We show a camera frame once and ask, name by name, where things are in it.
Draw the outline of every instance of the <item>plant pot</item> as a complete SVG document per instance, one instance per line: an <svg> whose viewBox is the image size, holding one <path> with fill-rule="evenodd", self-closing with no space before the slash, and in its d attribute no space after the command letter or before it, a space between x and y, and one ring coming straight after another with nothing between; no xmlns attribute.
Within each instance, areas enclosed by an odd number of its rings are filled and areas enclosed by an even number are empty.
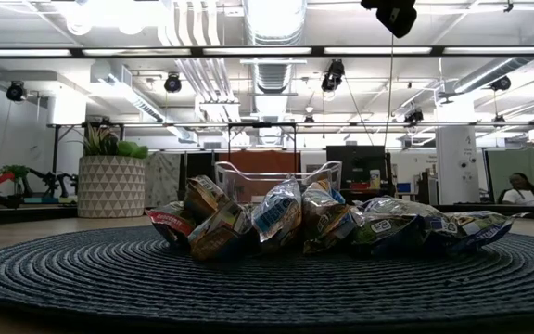
<svg viewBox="0 0 534 334"><path fill-rule="evenodd" d="M123 218L144 214L146 166L143 159L88 156L80 159L78 216Z"/></svg>

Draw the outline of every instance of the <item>green plant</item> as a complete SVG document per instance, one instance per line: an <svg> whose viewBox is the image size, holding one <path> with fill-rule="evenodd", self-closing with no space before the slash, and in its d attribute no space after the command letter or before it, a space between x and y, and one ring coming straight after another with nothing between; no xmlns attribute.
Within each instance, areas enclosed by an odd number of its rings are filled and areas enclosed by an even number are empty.
<svg viewBox="0 0 534 334"><path fill-rule="evenodd" d="M86 131L88 136L83 139L83 154L86 156L147 157L146 146L139 147L134 142L119 141L109 129L93 128L88 123Z"/></svg>
<svg viewBox="0 0 534 334"><path fill-rule="evenodd" d="M14 182L17 183L22 177L26 177L30 169L21 165L6 165L1 167L0 174L12 173L14 174Z"/></svg>

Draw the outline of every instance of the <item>woman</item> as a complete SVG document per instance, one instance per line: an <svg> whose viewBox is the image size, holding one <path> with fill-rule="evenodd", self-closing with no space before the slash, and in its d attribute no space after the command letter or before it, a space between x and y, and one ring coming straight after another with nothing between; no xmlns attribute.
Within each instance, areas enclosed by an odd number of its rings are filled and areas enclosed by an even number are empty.
<svg viewBox="0 0 534 334"><path fill-rule="evenodd" d="M510 175L512 189L506 191L504 204L534 206L534 186L523 173Z"/></svg>

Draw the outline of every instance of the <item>round woven placemat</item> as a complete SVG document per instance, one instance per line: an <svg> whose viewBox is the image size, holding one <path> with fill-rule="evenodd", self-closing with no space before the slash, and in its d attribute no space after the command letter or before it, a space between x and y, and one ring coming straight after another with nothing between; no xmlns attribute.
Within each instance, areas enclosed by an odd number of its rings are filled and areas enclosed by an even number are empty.
<svg viewBox="0 0 534 334"><path fill-rule="evenodd" d="M197 263L152 227L71 233L0 250L0 303L97 322L323 329L534 315L534 238L452 259L344 254Z"/></svg>

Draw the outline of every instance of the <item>clear plastic bin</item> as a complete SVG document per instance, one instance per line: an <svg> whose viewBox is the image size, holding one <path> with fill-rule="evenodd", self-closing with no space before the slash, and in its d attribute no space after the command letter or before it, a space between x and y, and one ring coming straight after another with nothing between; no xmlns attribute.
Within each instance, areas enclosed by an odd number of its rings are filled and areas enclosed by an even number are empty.
<svg viewBox="0 0 534 334"><path fill-rule="evenodd" d="M260 203L275 185L294 175L300 186L329 177L332 188L341 187L341 161L329 161L312 173L244 173L230 162L215 163L215 181L228 198L238 203Z"/></svg>

